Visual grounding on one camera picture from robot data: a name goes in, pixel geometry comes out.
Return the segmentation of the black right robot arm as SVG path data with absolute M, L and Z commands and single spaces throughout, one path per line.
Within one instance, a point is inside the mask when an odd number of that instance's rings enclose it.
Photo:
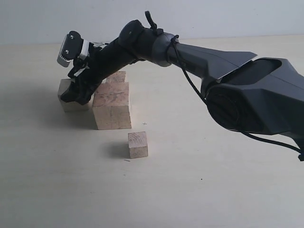
M 304 78 L 287 59 L 186 45 L 178 38 L 153 22 L 146 28 L 138 20 L 126 24 L 105 47 L 70 31 L 57 62 L 73 64 L 68 73 L 73 82 L 61 99 L 84 105 L 104 79 L 139 61 L 175 65 L 185 76 L 201 79 L 196 93 L 219 125 L 259 141 L 265 135 L 284 135 L 303 155 Z

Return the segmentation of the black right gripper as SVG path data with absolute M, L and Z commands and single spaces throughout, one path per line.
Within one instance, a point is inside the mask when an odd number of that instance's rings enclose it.
M 60 99 L 66 103 L 87 104 L 105 78 L 104 60 L 105 57 L 101 53 L 91 53 L 85 57 L 79 55 L 72 60 L 73 66 L 67 76 L 74 79 L 74 82 L 70 83 Z

